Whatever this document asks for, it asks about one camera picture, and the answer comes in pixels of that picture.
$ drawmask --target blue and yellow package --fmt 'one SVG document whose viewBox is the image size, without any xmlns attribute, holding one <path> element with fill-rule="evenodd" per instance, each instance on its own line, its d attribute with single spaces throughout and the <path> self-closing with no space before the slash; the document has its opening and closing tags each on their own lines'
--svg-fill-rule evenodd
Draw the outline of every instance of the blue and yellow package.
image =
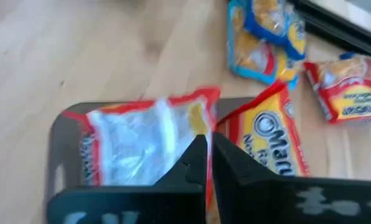
<svg viewBox="0 0 371 224">
<path fill-rule="evenodd" d="M 244 27 L 244 9 L 237 1 L 228 7 L 228 64 L 236 74 L 266 84 L 279 79 L 294 89 L 298 75 L 292 59 L 282 48 L 275 47 L 248 33 Z"/>
<path fill-rule="evenodd" d="M 247 0 L 244 28 L 282 46 L 295 60 L 305 58 L 305 25 L 285 0 Z"/>
<path fill-rule="evenodd" d="M 289 20 L 289 30 L 286 38 L 286 53 L 295 60 L 303 60 L 306 45 L 304 20 L 293 11 L 292 7 L 287 8 L 287 18 Z"/>
</svg>

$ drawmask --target black frame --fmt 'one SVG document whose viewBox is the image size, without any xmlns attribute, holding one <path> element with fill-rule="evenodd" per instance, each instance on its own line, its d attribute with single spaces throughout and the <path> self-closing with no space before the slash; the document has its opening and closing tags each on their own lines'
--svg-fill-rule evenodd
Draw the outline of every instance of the black frame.
<svg viewBox="0 0 371 224">
<path fill-rule="evenodd" d="M 309 0 L 288 0 L 305 20 L 306 31 L 347 51 L 371 55 L 371 32 Z"/>
</svg>

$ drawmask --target wooden surface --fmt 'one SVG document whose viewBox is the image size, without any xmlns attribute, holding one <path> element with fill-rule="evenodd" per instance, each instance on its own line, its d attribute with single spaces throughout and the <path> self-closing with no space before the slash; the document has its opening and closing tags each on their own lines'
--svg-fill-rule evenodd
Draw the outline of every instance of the wooden surface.
<svg viewBox="0 0 371 224">
<path fill-rule="evenodd" d="M 308 36 L 308 58 L 342 51 Z M 82 101 L 137 100 L 215 84 L 266 86 L 226 67 L 225 0 L 0 0 L 0 223 L 43 223 L 48 132 Z M 371 179 L 371 123 L 330 126 L 304 77 L 291 93 L 320 177 Z"/>
</svg>

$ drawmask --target black plastic object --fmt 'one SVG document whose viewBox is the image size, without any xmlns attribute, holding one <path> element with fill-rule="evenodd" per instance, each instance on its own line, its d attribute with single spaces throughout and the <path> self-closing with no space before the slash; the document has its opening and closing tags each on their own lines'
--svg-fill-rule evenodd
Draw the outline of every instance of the black plastic object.
<svg viewBox="0 0 371 224">
<path fill-rule="evenodd" d="M 213 139 L 222 224 L 371 224 L 371 181 L 279 176 L 222 134 Z"/>
<path fill-rule="evenodd" d="M 305 20 L 306 31 L 339 47 L 371 55 L 371 32 L 309 0 L 288 0 Z"/>
<path fill-rule="evenodd" d="M 207 143 L 197 136 L 170 171 L 150 187 L 78 187 L 47 204 L 49 224 L 204 223 Z"/>
</svg>

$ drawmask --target snack package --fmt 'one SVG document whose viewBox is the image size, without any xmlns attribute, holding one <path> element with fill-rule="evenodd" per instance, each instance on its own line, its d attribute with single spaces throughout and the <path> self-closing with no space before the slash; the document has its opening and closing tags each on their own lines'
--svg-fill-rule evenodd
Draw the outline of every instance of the snack package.
<svg viewBox="0 0 371 224">
<path fill-rule="evenodd" d="M 282 46 L 295 60 L 305 58 L 305 24 L 285 0 L 247 0 L 244 27 L 259 38 Z"/>
<path fill-rule="evenodd" d="M 182 156 L 196 135 L 208 142 L 206 198 L 211 197 L 211 141 L 218 88 L 190 95 L 64 111 L 82 126 L 80 154 L 86 185 L 153 185 Z"/>
<path fill-rule="evenodd" d="M 371 57 L 348 53 L 304 67 L 330 123 L 371 120 Z"/>
<path fill-rule="evenodd" d="M 282 48 L 249 34 L 244 28 L 244 8 L 237 1 L 228 7 L 228 61 L 236 74 L 272 84 L 280 79 L 294 89 L 298 75 Z"/>
<path fill-rule="evenodd" d="M 306 176 L 286 83 L 276 81 L 220 122 L 218 131 L 279 175 Z"/>
</svg>

